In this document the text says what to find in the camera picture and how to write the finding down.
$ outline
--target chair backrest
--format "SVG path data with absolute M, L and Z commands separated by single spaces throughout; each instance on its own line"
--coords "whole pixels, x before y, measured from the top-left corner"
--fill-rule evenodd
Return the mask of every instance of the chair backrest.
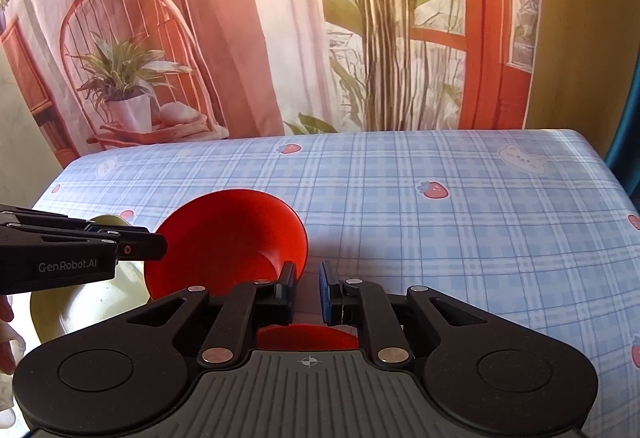
M 60 57 L 73 94 L 94 132 L 112 119 L 104 104 L 96 105 L 92 98 L 78 91 L 91 75 L 76 56 L 96 53 L 92 33 L 107 42 L 141 39 L 149 49 L 164 51 L 165 60 L 190 67 L 190 73 L 166 75 L 168 85 L 156 87 L 160 105 L 182 102 L 204 114 L 210 127 L 224 125 L 223 118 L 216 117 L 222 114 L 216 115 L 212 108 L 211 97 L 217 95 L 215 89 L 207 88 L 203 76 L 206 66 L 196 40 L 174 2 L 74 0 L 60 28 Z

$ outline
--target white wall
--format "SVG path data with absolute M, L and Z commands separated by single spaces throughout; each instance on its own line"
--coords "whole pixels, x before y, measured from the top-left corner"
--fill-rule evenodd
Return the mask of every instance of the white wall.
M 0 203 L 32 207 L 60 170 L 0 49 Z

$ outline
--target printed backdrop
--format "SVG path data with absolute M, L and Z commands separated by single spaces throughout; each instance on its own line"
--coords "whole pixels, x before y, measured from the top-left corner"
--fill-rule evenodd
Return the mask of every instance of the printed backdrop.
M 62 166 L 175 141 L 519 129 L 540 0 L 0 0 Z

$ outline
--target blue plaid tablecloth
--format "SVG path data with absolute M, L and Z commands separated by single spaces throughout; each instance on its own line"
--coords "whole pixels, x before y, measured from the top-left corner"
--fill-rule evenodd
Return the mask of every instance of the blue plaid tablecloth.
M 297 300 L 320 321 L 318 263 L 390 293 L 427 284 L 560 339 L 598 371 L 585 433 L 640 436 L 640 219 L 571 131 L 290 136 L 110 150 L 68 166 L 36 209 L 155 230 L 211 191 L 266 191 L 308 232 Z

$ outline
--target crosshair symbol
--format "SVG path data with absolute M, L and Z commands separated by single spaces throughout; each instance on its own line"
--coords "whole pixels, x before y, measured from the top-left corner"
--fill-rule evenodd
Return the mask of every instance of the crosshair symbol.
M 304 366 L 310 368 L 311 366 L 315 366 L 318 362 L 322 362 L 322 360 L 309 356 L 299 360 L 299 362 L 302 362 Z

